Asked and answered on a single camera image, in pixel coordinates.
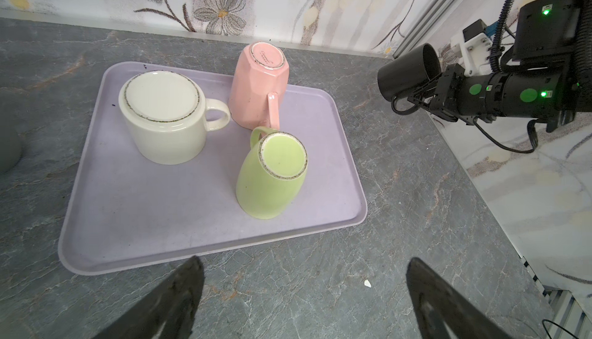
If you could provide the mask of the grey ceramic mug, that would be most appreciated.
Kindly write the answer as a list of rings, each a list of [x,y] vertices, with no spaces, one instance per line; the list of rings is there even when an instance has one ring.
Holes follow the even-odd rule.
[[[15,127],[11,122],[9,122],[9,120],[6,118],[1,118],[0,129],[0,173],[4,174],[12,169],[18,163],[18,161],[20,161],[23,153],[23,147]]]

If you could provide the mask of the white ceramic mug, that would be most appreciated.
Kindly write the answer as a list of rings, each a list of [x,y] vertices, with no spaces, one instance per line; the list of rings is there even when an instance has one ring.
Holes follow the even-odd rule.
[[[163,165],[192,160],[203,150],[208,133],[231,121],[226,103],[208,99],[193,80],[166,70],[128,80],[119,104],[137,149]]]

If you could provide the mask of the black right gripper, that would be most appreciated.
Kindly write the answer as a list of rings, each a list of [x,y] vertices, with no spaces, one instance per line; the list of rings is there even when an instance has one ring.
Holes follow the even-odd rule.
[[[436,78],[416,90],[416,106],[450,123],[459,120],[490,123],[485,98],[490,75],[466,76],[460,64],[449,65]]]

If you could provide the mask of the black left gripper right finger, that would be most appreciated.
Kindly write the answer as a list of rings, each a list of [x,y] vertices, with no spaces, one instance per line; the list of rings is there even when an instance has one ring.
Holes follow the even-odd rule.
[[[510,337],[420,258],[409,261],[405,277],[423,338]]]

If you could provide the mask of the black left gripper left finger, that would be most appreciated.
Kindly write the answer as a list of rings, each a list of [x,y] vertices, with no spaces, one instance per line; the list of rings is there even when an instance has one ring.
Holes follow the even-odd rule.
[[[96,337],[189,338],[204,282],[204,266],[193,256]]]

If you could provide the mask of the black ceramic mug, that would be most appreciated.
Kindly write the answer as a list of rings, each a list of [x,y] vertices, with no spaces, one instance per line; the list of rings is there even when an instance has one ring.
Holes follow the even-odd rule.
[[[419,107],[413,104],[407,110],[396,109],[397,101],[406,99],[419,87],[441,74],[441,66],[435,49],[428,43],[416,47],[383,66],[377,74],[377,83],[382,97],[391,103],[394,113],[408,116]]]

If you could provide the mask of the pink ceramic mug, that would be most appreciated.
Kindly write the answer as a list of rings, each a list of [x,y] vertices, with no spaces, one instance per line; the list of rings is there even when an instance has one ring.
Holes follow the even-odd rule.
[[[232,119],[246,129],[266,126],[279,130],[289,72],[288,60],[278,47],[266,42],[245,46],[228,101]]]

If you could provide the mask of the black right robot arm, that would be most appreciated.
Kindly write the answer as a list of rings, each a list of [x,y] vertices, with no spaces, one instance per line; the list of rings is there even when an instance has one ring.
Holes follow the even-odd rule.
[[[551,133],[591,111],[591,0],[536,0],[519,11],[512,47],[502,36],[514,0],[505,0],[488,60],[492,72],[465,76],[458,64],[416,88],[408,101],[418,109],[468,126],[498,117],[527,118],[530,153],[537,124]]]

